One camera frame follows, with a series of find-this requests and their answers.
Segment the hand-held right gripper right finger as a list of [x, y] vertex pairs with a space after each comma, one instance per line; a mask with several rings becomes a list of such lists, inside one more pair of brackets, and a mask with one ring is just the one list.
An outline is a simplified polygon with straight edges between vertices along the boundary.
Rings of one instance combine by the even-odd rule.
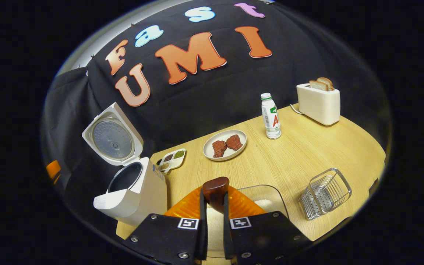
[[240, 192], [252, 201], [269, 200], [265, 213], [233, 218], [229, 194], [224, 195], [223, 248], [232, 265], [286, 265], [313, 246], [289, 219], [284, 200], [273, 186], [251, 186]]

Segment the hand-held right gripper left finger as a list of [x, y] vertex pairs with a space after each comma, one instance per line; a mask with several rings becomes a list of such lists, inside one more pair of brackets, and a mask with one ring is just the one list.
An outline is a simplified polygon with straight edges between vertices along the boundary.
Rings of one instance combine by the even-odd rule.
[[207, 202], [194, 189], [166, 213], [150, 213], [123, 245], [162, 265], [200, 265], [207, 259]]

